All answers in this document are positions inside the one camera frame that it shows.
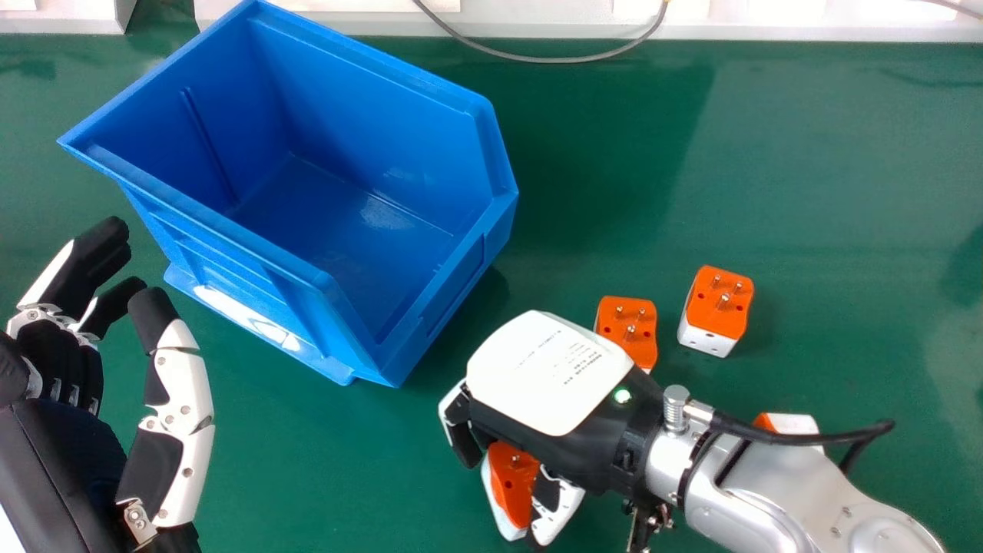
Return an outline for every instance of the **orange and white plug adapter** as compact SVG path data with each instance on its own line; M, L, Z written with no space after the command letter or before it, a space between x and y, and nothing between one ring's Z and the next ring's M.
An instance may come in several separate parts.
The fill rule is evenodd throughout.
M819 424L812 415L794 413L761 413L754 419L754 425L758 428L778 432L779 434L792 434L801 436L802 434L819 434ZM821 454L826 450L823 446L813 446L812 449Z
M679 320L679 343L727 357L747 330L754 282L747 276L705 265L696 273Z
M621 346L638 368L652 372L659 359L656 304L647 299L605 296L598 304L594 332Z

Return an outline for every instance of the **blue plastic bin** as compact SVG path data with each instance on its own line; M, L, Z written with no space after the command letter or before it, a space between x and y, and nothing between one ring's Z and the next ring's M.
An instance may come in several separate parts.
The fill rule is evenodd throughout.
M484 97L259 1L59 143L119 183L169 283L339 384L403 383L518 198Z

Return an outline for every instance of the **robotic arm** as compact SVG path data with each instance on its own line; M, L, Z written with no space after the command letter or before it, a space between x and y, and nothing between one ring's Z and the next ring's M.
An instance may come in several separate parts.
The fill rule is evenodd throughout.
M676 509L734 553L945 553L919 522L844 474L892 422L836 435L762 430L680 386L662 390L616 344L548 313L527 312L492 334L438 416L469 468L494 441L542 462L526 535L537 549L584 495L613 490L632 516L628 553L650 553ZM851 444L841 466L804 447L829 444Z
M198 344L166 293L138 278L95 291L130 260L111 217L69 241L0 332L0 549L200 552L192 525L214 439ZM145 354L129 457L102 405L97 344L129 312Z

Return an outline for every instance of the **storage bin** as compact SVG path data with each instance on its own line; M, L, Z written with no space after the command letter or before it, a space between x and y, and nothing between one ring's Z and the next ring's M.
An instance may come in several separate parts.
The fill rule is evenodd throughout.
M60 139L164 278L339 384L398 387L508 240L482 96L245 2Z

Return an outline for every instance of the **screw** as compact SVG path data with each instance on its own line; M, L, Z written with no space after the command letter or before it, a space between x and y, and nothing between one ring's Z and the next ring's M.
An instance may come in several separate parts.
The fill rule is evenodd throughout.
M681 434L686 431L686 415L683 407L689 401L689 391L673 384L663 391L663 418L665 419L665 430L672 434Z

